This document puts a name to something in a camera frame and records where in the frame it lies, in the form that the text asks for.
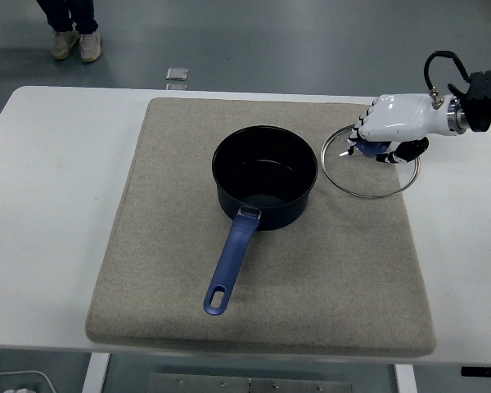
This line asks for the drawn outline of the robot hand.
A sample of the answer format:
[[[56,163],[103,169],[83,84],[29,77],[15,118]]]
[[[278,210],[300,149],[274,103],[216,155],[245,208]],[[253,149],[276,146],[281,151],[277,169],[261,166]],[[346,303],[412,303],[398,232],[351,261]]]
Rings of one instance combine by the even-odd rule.
[[[404,164],[429,146],[429,134],[455,136],[449,126],[450,97],[438,109],[426,94],[384,94],[363,112],[345,139],[347,154],[356,150],[378,162]]]

